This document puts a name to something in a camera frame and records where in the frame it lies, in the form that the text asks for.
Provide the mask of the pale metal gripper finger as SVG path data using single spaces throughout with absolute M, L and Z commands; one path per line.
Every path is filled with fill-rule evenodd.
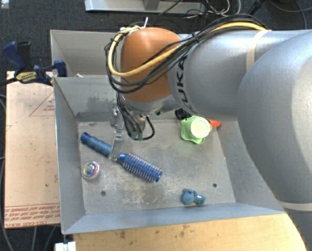
M 110 125 L 114 127 L 117 131 L 124 130 L 124 120 L 121 111 L 116 106 L 112 109 L 110 117 Z
M 109 154 L 109 159 L 112 161 L 117 161 L 120 153 L 121 153 L 121 147 L 124 142 L 124 133 L 123 132 L 115 132 L 114 138 L 112 141 L 112 148 Z

